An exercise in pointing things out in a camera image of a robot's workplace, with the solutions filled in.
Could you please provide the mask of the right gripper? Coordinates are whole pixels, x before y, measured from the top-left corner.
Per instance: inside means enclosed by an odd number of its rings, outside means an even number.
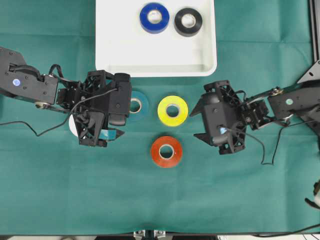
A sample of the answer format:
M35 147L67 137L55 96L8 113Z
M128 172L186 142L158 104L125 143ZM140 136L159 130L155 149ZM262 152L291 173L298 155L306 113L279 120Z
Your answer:
M193 136L219 148L221 155L234 154L245 149L247 127L258 130L274 122L264 98L274 90L247 97L244 90L235 91L228 80L215 81L203 86L205 93L189 114L194 117L203 110L205 133Z

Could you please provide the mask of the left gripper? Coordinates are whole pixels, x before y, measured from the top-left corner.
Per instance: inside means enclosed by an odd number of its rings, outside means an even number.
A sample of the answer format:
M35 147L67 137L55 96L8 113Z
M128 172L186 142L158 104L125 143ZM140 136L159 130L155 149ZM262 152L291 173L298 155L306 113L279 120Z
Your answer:
M109 98L115 84L114 75L104 70L90 71L84 82L64 83L57 92L56 103L70 110L80 145L106 147L125 132L108 127Z

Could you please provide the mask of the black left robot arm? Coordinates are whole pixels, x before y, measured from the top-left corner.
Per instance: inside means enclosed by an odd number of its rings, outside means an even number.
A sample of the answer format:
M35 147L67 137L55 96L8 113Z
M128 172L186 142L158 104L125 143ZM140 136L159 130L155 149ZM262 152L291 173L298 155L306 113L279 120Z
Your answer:
M11 49L0 49L0 93L6 97L35 104L38 109L66 114L65 120L41 133L40 137L73 119L78 143L106 147L114 132L119 138L130 115L131 77L126 73L94 70L84 81L68 80L61 66L53 64L47 74L28 65L23 55Z

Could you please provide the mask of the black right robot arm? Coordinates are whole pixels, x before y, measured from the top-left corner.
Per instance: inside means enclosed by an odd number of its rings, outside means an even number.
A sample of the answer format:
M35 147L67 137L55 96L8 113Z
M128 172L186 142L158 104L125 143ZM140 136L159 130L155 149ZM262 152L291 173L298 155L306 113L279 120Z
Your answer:
M204 133L194 136L219 148L221 155L245 148L247 127L253 131L270 124L289 125L298 116L318 134L320 132L320 63L314 65L296 83L275 87L252 97L239 98L228 80L204 85L190 116L201 114Z

